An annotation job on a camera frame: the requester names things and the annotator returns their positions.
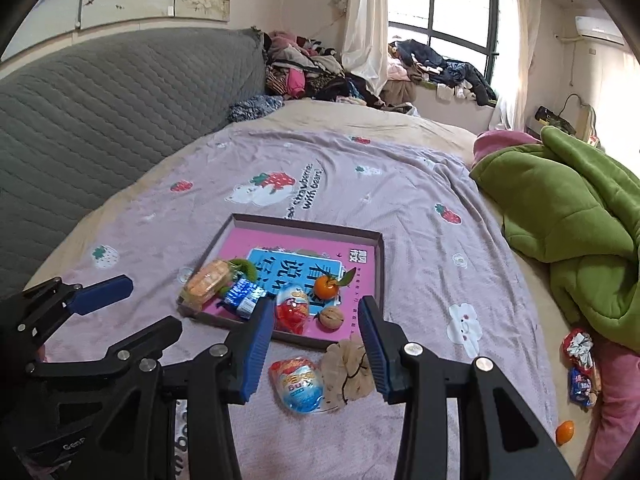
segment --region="bed sheet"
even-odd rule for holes
[[[463,128],[435,123],[427,119],[404,116],[393,112],[380,112],[371,108],[348,104],[298,101],[290,102],[283,109],[257,121],[247,121],[228,126],[225,130],[315,130],[330,131],[363,139],[389,140],[400,144],[425,146],[462,158],[469,166],[472,161],[472,147],[475,136]],[[183,148],[180,152],[162,161],[133,186],[117,193],[101,208],[87,215],[51,254],[30,281],[39,283],[73,267],[92,246],[94,233],[112,221],[126,205],[144,190],[149,189],[167,175],[180,161],[193,153],[203,140]],[[494,215],[501,215],[495,205]],[[552,366],[556,388],[559,420],[573,420],[576,436],[562,447],[562,453],[573,470],[580,462],[589,433],[591,416],[581,412],[566,398],[567,370],[562,362],[559,344],[568,332],[560,311],[548,289],[548,275],[545,266],[514,255],[536,303],[545,344]]]

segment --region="gray headboard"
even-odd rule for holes
[[[86,41],[0,80],[0,296],[87,213],[264,92],[253,30],[160,28]]]

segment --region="orange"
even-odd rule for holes
[[[314,294],[321,300],[332,300],[338,295],[340,287],[333,278],[323,274],[314,283]]]
[[[574,437],[575,426],[572,420],[566,420],[556,428],[556,444],[562,446]]]

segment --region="beige scrunchie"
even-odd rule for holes
[[[368,396],[375,388],[364,343],[353,334],[326,349],[320,370],[329,406],[344,406],[348,400]]]

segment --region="packaged bread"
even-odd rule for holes
[[[228,262],[213,260],[191,276],[180,295],[191,308],[201,310],[230,281],[231,273]]]

